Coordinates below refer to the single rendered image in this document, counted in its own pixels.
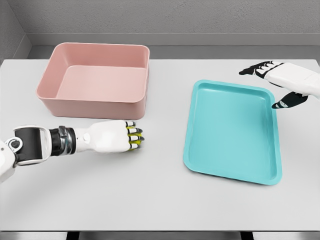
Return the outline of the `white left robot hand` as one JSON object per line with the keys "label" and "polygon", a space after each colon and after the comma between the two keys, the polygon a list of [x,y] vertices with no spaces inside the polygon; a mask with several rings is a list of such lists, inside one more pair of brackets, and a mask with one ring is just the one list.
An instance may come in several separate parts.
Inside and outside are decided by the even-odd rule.
{"label": "white left robot hand", "polygon": [[88,129],[90,150],[102,154],[130,151],[127,131],[130,126],[136,127],[136,123],[129,120],[108,120],[93,124]]}

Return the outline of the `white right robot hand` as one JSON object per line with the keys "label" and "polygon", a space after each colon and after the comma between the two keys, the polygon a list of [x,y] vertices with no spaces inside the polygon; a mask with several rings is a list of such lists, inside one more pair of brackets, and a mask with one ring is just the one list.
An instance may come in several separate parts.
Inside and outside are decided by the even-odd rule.
{"label": "white right robot hand", "polygon": [[289,90],[288,94],[271,106],[273,109],[293,108],[306,102],[309,96],[320,100],[320,73],[293,63],[263,61],[241,70],[239,74],[257,76]]}

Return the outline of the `yellow tennis ball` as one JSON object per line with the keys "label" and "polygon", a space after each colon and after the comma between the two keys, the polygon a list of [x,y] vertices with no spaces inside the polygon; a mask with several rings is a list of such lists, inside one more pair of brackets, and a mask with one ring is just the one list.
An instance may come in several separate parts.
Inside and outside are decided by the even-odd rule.
{"label": "yellow tennis ball", "polygon": [[129,150],[136,150],[141,147],[142,142],[145,138],[142,136],[143,130],[137,128],[135,126],[127,126],[127,135],[128,135],[128,142],[130,144]]}

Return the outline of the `pink plastic basket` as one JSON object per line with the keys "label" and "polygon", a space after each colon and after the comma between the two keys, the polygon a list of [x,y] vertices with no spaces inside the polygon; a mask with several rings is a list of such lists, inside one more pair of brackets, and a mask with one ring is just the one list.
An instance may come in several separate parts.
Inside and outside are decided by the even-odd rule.
{"label": "pink plastic basket", "polygon": [[54,48],[36,95],[56,117],[139,120],[149,60],[144,45],[64,42]]}

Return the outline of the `blue plastic tray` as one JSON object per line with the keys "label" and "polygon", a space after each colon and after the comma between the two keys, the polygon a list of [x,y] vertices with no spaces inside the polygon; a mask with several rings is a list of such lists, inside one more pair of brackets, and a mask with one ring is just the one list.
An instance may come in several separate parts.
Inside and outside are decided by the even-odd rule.
{"label": "blue plastic tray", "polygon": [[282,179],[274,95],[212,80],[193,86],[183,162],[191,171],[272,186]]}

